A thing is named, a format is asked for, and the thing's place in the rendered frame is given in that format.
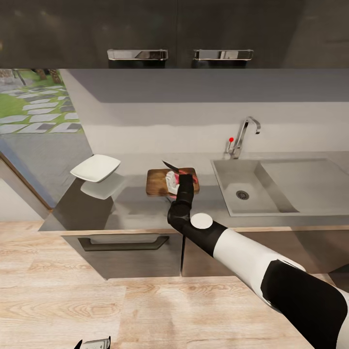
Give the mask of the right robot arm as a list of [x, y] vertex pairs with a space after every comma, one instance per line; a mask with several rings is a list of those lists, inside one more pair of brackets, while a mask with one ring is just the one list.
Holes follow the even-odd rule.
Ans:
[[167, 221], [283, 314], [314, 349], [349, 349], [349, 293], [310, 275], [297, 262], [213, 221], [205, 213], [190, 218], [192, 174], [167, 173], [177, 195]]

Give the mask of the cutting board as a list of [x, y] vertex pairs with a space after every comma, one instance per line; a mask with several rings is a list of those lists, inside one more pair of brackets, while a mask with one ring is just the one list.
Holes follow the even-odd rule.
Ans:
[[[197, 178], [194, 168], [180, 168], [180, 169]], [[166, 177], [167, 177], [167, 173], [170, 171], [174, 172], [170, 168], [149, 170], [147, 173], [146, 193], [147, 194], [169, 194], [170, 192], [168, 191]], [[174, 174], [178, 175], [178, 173], [176, 172], [174, 172]], [[194, 185], [194, 192], [198, 192], [200, 190], [199, 182], [193, 185]]]

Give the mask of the parer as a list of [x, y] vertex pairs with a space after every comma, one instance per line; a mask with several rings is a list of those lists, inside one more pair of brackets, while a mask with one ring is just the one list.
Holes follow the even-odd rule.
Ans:
[[[171, 169], [173, 169], [174, 171], [178, 172], [179, 174], [186, 174], [186, 175], [188, 174], [187, 172], [185, 172], [185, 171], [183, 171], [183, 170], [181, 170], [179, 168], [176, 168], [176, 167], [174, 167], [173, 165], [170, 165], [167, 162], [164, 162], [164, 163], [167, 165], [167, 167], [170, 167]], [[198, 179], [195, 176], [192, 176], [192, 177], [193, 177], [194, 184], [199, 182]]]

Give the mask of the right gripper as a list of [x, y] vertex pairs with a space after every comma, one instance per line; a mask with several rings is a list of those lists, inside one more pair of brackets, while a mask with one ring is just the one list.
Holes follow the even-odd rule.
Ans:
[[194, 198], [194, 182], [193, 182], [193, 177], [192, 174], [187, 174], [187, 175], [180, 175], [179, 176], [179, 188], [178, 192], [179, 193], [186, 193], [190, 194], [192, 197], [192, 200]]

